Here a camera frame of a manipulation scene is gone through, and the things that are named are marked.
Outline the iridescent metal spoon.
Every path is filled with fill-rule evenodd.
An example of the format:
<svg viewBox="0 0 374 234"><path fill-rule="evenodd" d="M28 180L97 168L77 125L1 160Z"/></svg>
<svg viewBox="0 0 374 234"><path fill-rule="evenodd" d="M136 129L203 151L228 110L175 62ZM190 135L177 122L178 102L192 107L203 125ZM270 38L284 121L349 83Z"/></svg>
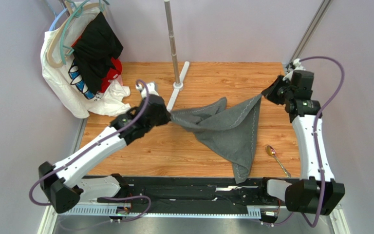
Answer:
<svg viewBox="0 0 374 234"><path fill-rule="evenodd" d="M279 164L279 166L281 167L281 169L283 170L284 174L286 175L286 177L288 178L291 178L292 175L290 174L290 172L284 167L284 165L279 161L278 157L276 156L276 150L270 146L270 145L267 145L265 147L265 151L266 153L271 156L273 159L276 160L276 162Z"/></svg>

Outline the grey cloth napkin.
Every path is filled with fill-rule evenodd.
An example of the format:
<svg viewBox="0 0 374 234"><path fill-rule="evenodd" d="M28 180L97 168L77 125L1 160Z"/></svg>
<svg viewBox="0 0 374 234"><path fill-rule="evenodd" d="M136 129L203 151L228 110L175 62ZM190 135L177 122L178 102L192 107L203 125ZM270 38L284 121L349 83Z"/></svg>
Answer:
<svg viewBox="0 0 374 234"><path fill-rule="evenodd" d="M257 149L261 95L227 108L223 97L210 105L171 112L171 121L231 162L237 184L251 172Z"/></svg>

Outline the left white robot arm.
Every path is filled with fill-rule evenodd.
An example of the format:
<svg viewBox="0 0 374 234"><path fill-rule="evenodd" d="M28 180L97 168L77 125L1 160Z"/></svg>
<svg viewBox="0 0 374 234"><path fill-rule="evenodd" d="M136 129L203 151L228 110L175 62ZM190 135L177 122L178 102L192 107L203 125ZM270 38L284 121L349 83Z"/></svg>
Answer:
<svg viewBox="0 0 374 234"><path fill-rule="evenodd" d="M39 186L48 199L46 205L62 214L81 199L114 197L126 185L122 179L112 175L86 179L87 173L111 154L142 138L153 127L169 121L170 112L162 97L149 95L143 98L139 107L117 116L100 135L73 155L54 165L42 163L38 168L39 179L29 191L30 200L41 205L33 198L33 191Z"/></svg>

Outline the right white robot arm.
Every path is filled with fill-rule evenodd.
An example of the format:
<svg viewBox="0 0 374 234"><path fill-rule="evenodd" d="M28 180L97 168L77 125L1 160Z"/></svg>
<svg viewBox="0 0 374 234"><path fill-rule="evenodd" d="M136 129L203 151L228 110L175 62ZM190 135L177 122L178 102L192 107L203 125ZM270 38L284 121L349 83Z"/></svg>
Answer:
<svg viewBox="0 0 374 234"><path fill-rule="evenodd" d="M322 139L321 105L312 100L314 73L294 70L282 76L262 95L274 104L285 106L296 133L301 163L301 179L286 182L264 179L265 193L284 201L291 212L330 215L345 195L345 186L337 183L329 166Z"/></svg>

